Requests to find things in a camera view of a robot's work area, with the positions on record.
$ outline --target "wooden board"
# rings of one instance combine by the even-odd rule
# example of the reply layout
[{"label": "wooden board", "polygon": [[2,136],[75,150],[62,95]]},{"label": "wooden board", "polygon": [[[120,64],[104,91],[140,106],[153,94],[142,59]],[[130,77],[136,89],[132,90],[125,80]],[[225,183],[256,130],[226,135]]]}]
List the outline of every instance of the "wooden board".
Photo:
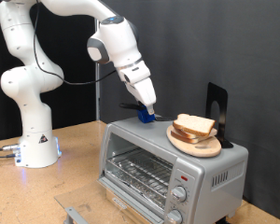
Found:
[{"label": "wooden board", "polygon": [[221,144],[215,137],[210,137],[197,144],[186,143],[171,136],[174,126],[167,129],[167,137],[170,142],[179,150],[195,157],[214,157],[221,151]]}]

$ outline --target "wooden countertop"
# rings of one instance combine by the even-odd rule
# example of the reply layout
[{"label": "wooden countertop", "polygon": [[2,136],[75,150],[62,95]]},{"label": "wooden countertop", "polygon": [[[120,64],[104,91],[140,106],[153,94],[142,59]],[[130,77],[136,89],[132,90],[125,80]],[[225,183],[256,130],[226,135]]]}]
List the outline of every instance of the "wooden countertop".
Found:
[{"label": "wooden countertop", "polygon": [[[46,168],[22,168],[15,166],[13,159],[0,159],[0,223],[62,224],[66,213],[54,196],[97,179],[104,129],[103,122],[93,121],[54,130],[63,155]],[[0,147],[15,144],[18,139],[0,141]],[[232,224],[280,224],[276,217],[244,201],[235,217],[228,221]]]}]

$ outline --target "blue object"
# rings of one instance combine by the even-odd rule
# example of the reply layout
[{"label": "blue object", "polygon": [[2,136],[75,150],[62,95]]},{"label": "blue object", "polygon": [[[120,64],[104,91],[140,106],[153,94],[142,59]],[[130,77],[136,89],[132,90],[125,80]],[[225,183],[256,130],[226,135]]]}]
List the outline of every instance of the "blue object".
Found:
[{"label": "blue object", "polygon": [[143,110],[137,110],[137,113],[138,113],[138,118],[144,122],[144,123],[149,123],[151,122],[152,120],[155,120],[155,115],[149,115],[148,114],[148,111],[147,111],[147,108],[145,106],[143,106]]}]

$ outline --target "black wall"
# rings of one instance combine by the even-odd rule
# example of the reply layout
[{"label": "black wall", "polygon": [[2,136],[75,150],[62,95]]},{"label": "black wall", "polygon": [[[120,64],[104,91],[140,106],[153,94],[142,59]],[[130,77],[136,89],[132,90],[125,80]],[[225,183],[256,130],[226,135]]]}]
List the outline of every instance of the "black wall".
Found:
[{"label": "black wall", "polygon": [[[105,2],[139,30],[157,114],[204,116],[208,82],[227,90],[226,137],[249,150],[244,196],[280,218],[280,0]],[[136,116],[118,107],[134,102],[118,76],[101,94],[102,121]]]},{"label": "black wall", "polygon": [[[33,22],[36,6],[31,9]],[[48,57],[58,64],[65,79],[85,82],[95,79],[94,62],[87,52],[87,40],[94,33],[94,19],[88,16],[59,17],[43,5],[37,25],[37,36]],[[0,77],[13,67],[23,66],[11,56],[0,27]],[[54,91],[41,94],[52,110],[53,129],[95,120],[95,86],[62,84]],[[21,135],[21,115],[17,104],[0,87],[0,139]]]}]

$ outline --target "toaster oven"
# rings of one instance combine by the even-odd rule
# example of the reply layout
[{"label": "toaster oven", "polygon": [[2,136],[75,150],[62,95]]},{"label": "toaster oven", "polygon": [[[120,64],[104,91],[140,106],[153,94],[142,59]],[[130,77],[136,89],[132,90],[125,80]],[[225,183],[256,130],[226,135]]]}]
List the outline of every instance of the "toaster oven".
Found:
[{"label": "toaster oven", "polygon": [[192,157],[168,140],[171,124],[138,118],[108,124],[99,181],[150,223],[232,217],[242,202],[247,150],[234,144],[213,158]]}]

